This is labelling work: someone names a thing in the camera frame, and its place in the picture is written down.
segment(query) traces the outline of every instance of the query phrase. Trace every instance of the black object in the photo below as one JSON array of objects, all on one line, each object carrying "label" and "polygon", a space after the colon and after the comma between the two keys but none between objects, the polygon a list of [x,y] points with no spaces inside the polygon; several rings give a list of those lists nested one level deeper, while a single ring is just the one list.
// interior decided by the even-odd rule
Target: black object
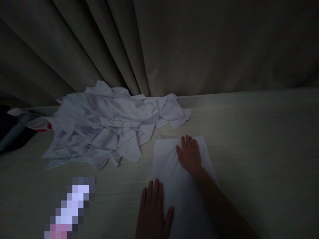
[{"label": "black object", "polygon": [[[18,123],[18,118],[12,115],[7,114],[7,111],[10,110],[10,107],[6,105],[0,105],[0,141],[6,136],[6,134],[11,130],[13,126]],[[13,151],[24,146],[34,135],[36,131],[30,128],[24,128],[21,134],[15,138],[15,140],[8,145],[4,151]]]}]

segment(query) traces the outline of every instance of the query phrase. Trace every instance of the left hand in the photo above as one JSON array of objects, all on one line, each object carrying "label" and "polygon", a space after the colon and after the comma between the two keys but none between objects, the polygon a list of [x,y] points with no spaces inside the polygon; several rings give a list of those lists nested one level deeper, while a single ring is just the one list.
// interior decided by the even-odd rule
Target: left hand
[{"label": "left hand", "polygon": [[142,191],[139,216],[135,238],[137,239],[167,239],[173,222],[174,208],[169,208],[164,221],[164,193],[163,184],[158,179],[150,181],[149,187]]}]

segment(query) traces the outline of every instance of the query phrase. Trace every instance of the curtain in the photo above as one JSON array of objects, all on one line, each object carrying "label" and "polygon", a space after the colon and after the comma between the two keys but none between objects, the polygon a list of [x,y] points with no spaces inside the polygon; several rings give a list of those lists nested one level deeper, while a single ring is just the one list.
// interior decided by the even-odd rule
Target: curtain
[{"label": "curtain", "polygon": [[318,84],[318,1],[4,0],[0,91],[31,106],[96,81],[179,96]]}]

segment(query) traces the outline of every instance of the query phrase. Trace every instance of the finger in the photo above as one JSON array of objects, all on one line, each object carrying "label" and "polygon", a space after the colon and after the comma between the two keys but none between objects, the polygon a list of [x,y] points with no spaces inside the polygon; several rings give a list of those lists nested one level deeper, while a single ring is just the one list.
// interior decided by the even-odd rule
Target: finger
[{"label": "finger", "polygon": [[153,208],[156,207],[157,204],[157,200],[158,200],[158,194],[159,194],[159,180],[155,179],[155,183],[154,183],[154,188],[153,188],[153,195],[152,195],[152,202],[151,202],[151,206]]},{"label": "finger", "polygon": [[189,141],[190,141],[190,145],[194,148],[195,145],[194,145],[194,141],[193,141],[192,136],[189,137]]},{"label": "finger", "polygon": [[166,220],[164,223],[164,238],[169,237],[169,232],[170,232],[170,228],[172,226],[173,217],[174,217],[174,208],[170,207],[168,212],[167,212]]},{"label": "finger", "polygon": [[186,142],[185,142],[185,138],[183,136],[182,137],[182,150],[184,151],[185,148],[186,148]]},{"label": "finger", "polygon": [[150,206],[151,200],[152,200],[152,193],[153,193],[153,181],[150,181],[149,187],[147,189],[145,207]]},{"label": "finger", "polygon": [[194,146],[195,146],[195,149],[198,149],[198,143],[195,139],[194,139]]},{"label": "finger", "polygon": [[189,146],[190,146],[190,141],[189,141],[189,137],[188,137],[188,135],[186,135],[186,145],[187,145],[187,147],[189,147]]},{"label": "finger", "polygon": [[159,211],[161,213],[164,213],[163,212],[163,205],[164,205],[164,191],[163,191],[163,184],[160,183],[159,184],[159,197],[157,199],[157,208],[159,209]]},{"label": "finger", "polygon": [[142,197],[141,197],[141,203],[140,203],[140,210],[145,207],[146,193],[147,193],[147,188],[143,188]]},{"label": "finger", "polygon": [[176,146],[176,151],[177,151],[177,154],[178,154],[178,160],[181,161],[182,160],[182,150],[180,149],[179,146]]}]

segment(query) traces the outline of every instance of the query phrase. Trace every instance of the hand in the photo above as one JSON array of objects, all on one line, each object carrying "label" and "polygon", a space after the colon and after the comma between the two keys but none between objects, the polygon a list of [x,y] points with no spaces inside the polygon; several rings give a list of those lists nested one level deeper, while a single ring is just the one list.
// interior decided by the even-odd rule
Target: hand
[{"label": "hand", "polygon": [[174,208],[169,208],[164,221],[163,184],[158,179],[150,181],[149,187],[142,191],[139,217],[135,238],[137,239],[167,239],[173,222]]},{"label": "hand", "polygon": [[182,137],[182,150],[179,146],[176,146],[176,150],[178,159],[183,168],[185,168],[192,176],[198,174],[201,171],[201,158],[198,144],[195,139],[193,140],[191,136],[186,135],[185,142],[184,137]]}]

